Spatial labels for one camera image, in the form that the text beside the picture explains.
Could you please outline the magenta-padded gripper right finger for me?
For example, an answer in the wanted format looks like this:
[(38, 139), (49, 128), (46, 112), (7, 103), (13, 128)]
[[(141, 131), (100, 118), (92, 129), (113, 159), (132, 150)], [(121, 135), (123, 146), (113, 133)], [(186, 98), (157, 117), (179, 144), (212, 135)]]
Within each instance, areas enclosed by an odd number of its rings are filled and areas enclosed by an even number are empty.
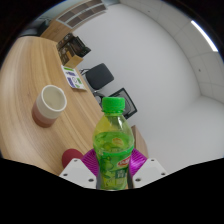
[(167, 175), (167, 171), (155, 158), (147, 158), (137, 149), (133, 149), (128, 168), (129, 189), (146, 186)]

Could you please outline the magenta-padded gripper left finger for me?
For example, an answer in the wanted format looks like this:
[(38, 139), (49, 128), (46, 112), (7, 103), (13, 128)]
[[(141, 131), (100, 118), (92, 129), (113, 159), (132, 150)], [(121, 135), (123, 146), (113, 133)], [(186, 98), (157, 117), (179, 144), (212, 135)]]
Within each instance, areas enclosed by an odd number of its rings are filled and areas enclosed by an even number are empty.
[(99, 188), (99, 165), (93, 149), (85, 155), (76, 149), (66, 150), (62, 155), (62, 165), (61, 178), (84, 188)]

